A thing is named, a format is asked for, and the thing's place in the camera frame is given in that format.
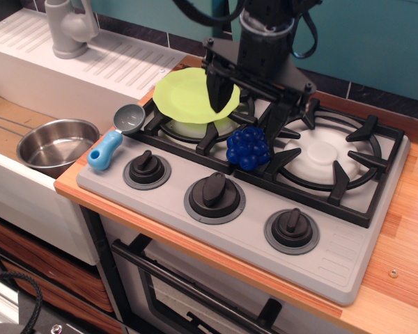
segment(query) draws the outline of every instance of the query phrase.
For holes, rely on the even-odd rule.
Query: yellow plate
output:
[[[157,83],[153,101],[166,116],[184,123],[206,124],[227,117],[240,103],[240,89],[234,85],[231,99],[219,113],[209,103],[204,69],[189,67],[169,73]]]

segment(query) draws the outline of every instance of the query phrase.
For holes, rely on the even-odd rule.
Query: wooden drawer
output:
[[[0,221],[0,249],[36,272],[63,285],[67,290],[81,296],[101,310],[113,312],[107,292],[100,277],[70,261],[66,256],[54,254],[34,239],[6,227]]]
[[[31,276],[36,280],[40,289],[42,290],[42,299],[43,302],[50,303],[51,305],[64,310],[65,312],[71,314],[73,317],[79,318],[86,321],[89,324],[92,324],[96,328],[108,333],[108,334],[122,334],[122,329],[120,324],[112,319],[111,317],[102,314],[97,311],[95,308],[91,307],[89,304],[80,301],[79,299],[71,296],[62,289],[59,289],[55,285],[43,280],[39,277],[31,275],[29,272],[2,260],[3,265],[7,268],[8,271],[17,271],[20,273],[25,273],[26,275]],[[25,280],[15,280],[15,282],[23,290],[29,294],[35,296],[36,292],[32,285],[30,285]]]

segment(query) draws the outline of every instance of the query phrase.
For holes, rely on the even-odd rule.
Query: blue spoon handle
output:
[[[104,170],[110,166],[111,156],[123,142],[123,135],[117,131],[108,132],[98,146],[93,148],[86,160],[88,164],[97,170]]]

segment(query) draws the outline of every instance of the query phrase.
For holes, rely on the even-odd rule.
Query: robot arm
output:
[[[321,0],[239,0],[235,12],[242,8],[240,42],[208,38],[203,43],[207,49],[203,67],[215,112],[220,112],[229,101],[234,84],[250,90],[275,105],[268,120],[272,126],[265,133],[272,141],[291,114],[305,109],[316,86],[296,68],[291,54],[298,58],[313,54],[317,33],[308,10],[320,3]],[[307,53],[296,54],[293,41],[301,17],[313,33],[315,44]]]

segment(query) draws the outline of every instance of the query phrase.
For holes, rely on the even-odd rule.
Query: stainless steel pot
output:
[[[99,139],[98,128],[85,120],[54,120],[35,129],[6,118],[0,119],[31,129],[17,145],[17,157],[29,168],[54,179],[70,167]]]

